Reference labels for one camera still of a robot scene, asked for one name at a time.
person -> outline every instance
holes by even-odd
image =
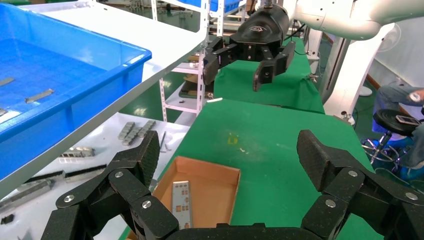
[[[410,98],[411,93],[418,94],[420,96],[420,101],[413,101]],[[400,111],[399,104],[423,107],[424,88],[405,85],[382,86],[378,89],[376,94],[374,113],[380,109]],[[384,133],[387,131],[382,126],[378,125],[374,120],[372,123],[372,130],[377,133]],[[400,165],[403,167],[401,171],[402,179],[413,179],[416,178],[417,175],[424,174],[424,167],[421,167],[421,165],[424,164],[424,124],[417,126],[412,135],[413,137],[409,138],[394,133],[390,138],[390,141],[387,143],[388,145],[395,148],[412,146],[407,154],[400,159]]]

white table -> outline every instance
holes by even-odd
[[[84,138],[87,133],[93,131],[186,60],[205,40],[207,34],[207,28],[204,27],[201,27],[198,32],[191,32],[92,0],[26,5],[21,8],[146,48],[152,52],[152,59],[144,64],[139,85],[56,145],[29,160],[27,164],[16,169],[9,176],[0,179],[0,198],[32,177],[56,156]]]
[[[116,113],[103,124],[93,130],[90,134],[80,140],[74,147],[92,147],[95,149],[94,157],[79,159],[73,163],[63,163],[63,159],[57,158],[36,175],[44,175],[56,171],[64,170],[65,172],[73,172],[90,167],[108,164],[117,152],[138,146],[142,142],[142,138],[137,138],[131,146],[124,146],[118,139],[118,134],[127,122],[135,122],[136,126],[143,126],[149,119]],[[153,175],[154,179],[158,179],[165,166],[170,161],[175,150],[180,145],[182,139],[186,135],[190,127],[178,125],[174,123],[156,121],[156,125],[152,130],[157,131],[159,142],[166,131],[164,143],[171,151],[161,152],[156,171]],[[58,182],[49,192],[34,198],[25,204],[1,212],[0,216],[4,217],[9,214],[15,214],[13,222],[0,226],[0,239],[17,240],[39,240],[49,220],[50,213],[57,209],[56,200],[62,194],[70,191],[76,186],[87,181],[79,180],[72,183]],[[102,232],[98,234],[95,240],[117,240],[125,230],[127,224],[120,216],[111,219]]]

floor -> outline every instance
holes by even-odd
[[[152,12],[151,9],[145,9],[136,14],[151,18]],[[199,13],[193,12],[193,15],[189,14],[169,14],[164,12],[158,13],[158,20],[167,24],[174,25],[176,27],[180,27],[189,31],[197,31],[199,29]],[[320,56],[320,64],[318,67],[317,74],[322,75],[327,65],[328,57],[330,55],[331,43],[323,38],[321,40],[321,45],[319,48],[319,56]],[[165,97],[170,96],[183,82],[184,73],[171,72],[165,78]],[[364,86],[370,88],[372,90],[371,96],[360,96],[353,113],[353,117],[355,118],[356,125],[354,126],[355,132],[358,136],[359,140],[366,138],[379,139],[382,134],[375,133],[371,131],[372,120],[373,120],[373,106],[374,99],[376,94],[376,89],[369,83],[365,82]],[[160,89],[159,83],[154,84],[151,88],[143,92],[139,97],[137,97],[130,104],[125,106],[120,113],[130,114],[135,116],[140,116],[149,119],[162,120],[162,105],[160,98]],[[174,123],[178,117],[181,115],[180,111],[167,109],[167,118],[168,122]],[[375,169],[383,168],[383,169],[391,169],[393,166],[391,164],[387,164],[384,162],[376,161],[373,164]],[[391,178],[395,181],[398,181],[402,184],[407,184],[397,179],[388,171],[384,171],[381,174],[385,175],[388,178]],[[423,187],[423,182],[419,183],[420,189]]]

hand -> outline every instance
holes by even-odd
[[[418,91],[414,91],[411,94],[418,94],[421,101],[424,101],[424,88]]]

jeans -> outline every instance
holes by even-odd
[[[422,107],[424,105],[424,101],[414,102],[408,98],[409,94],[421,89],[423,88],[399,85],[385,85],[380,87],[375,98],[374,113],[380,109],[400,111],[399,103],[409,106]],[[378,133],[384,133],[387,131],[375,121],[372,122],[372,130]],[[400,164],[402,166],[410,168],[413,168],[420,162],[424,161],[424,124],[418,126],[412,134],[413,146],[400,160]]]

